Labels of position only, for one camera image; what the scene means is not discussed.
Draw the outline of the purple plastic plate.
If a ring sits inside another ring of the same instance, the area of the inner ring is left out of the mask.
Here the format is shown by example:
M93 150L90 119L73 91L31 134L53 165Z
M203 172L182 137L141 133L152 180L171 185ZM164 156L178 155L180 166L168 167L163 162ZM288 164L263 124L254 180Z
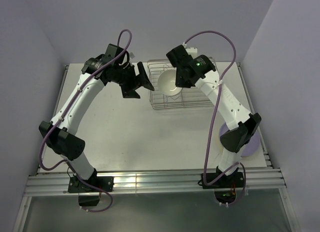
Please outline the purple plastic plate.
M228 127L224 123L219 130L219 136L223 135L227 131L228 131ZM253 137L250 139L249 143L244 147L244 150L242 151L241 156L248 157L255 154L258 151L260 144L261 144L260 135L258 132L255 132Z

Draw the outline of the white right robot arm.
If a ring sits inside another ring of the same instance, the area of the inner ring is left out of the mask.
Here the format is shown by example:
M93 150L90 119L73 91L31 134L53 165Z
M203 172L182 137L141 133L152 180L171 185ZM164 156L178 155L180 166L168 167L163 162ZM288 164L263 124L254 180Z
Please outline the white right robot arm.
M176 69L176 86L196 87L202 91L214 105L211 123L215 122L217 113L220 113L227 125L227 132L220 136L223 151L216 168L216 178L207 180L207 154L202 183L205 186L216 183L223 187L229 186L237 173L243 147L257 131L261 116L258 113L253 114L242 105L207 56L200 55L194 59L190 55L183 55L177 61L171 62L171 65Z

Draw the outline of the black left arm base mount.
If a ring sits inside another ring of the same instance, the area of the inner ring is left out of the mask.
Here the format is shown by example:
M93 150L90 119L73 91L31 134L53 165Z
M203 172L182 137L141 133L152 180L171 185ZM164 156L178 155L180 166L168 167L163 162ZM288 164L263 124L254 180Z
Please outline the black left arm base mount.
M98 176L92 180L79 180L77 176L73 176L67 190L68 193L111 192L113 185L113 176Z

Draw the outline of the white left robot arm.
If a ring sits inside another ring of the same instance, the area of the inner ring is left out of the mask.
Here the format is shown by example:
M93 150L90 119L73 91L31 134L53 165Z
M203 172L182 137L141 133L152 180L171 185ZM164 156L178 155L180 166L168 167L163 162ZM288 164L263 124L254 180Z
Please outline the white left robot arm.
M142 62L136 65L130 62L122 64L121 59L108 62L103 55L99 55L84 63L76 87L56 115L50 122L43 121L39 125L42 146L49 147L62 158L52 167L44 166L41 161L41 168L51 171L62 163L67 164L75 173L76 182L85 191L99 191L103 185L97 177L97 170L84 153L85 141L76 134L89 106L108 83L118 84L124 98L140 98L136 92L140 87L154 90Z

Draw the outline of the aluminium table edge rail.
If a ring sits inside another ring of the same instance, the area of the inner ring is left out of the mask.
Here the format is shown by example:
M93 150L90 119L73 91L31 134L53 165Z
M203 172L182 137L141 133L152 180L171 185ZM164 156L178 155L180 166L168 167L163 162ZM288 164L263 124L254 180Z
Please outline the aluminium table edge rail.
M201 170L168 170L156 172L102 172L99 177L114 178L111 194L143 194L203 191L198 185ZM30 176L23 196L61 196L70 195L67 173L40 173ZM285 188L286 182L280 169L271 167L248 169L246 171L247 189Z

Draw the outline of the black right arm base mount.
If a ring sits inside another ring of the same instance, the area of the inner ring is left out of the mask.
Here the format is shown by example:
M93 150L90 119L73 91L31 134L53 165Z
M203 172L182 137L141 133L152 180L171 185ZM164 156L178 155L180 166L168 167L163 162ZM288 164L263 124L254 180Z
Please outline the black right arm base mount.
M200 180L197 182L203 189L228 189L228 188L243 188L245 186L245 178L242 172L236 170L231 175L223 175L212 185L205 185L204 174L200 175Z

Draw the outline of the white ceramic bowl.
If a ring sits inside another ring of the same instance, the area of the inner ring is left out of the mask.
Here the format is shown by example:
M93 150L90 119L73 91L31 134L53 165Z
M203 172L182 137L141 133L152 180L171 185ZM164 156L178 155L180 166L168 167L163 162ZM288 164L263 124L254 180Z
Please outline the white ceramic bowl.
M182 91L176 85L176 70L170 69L163 71L157 81L159 91L166 96L175 96Z

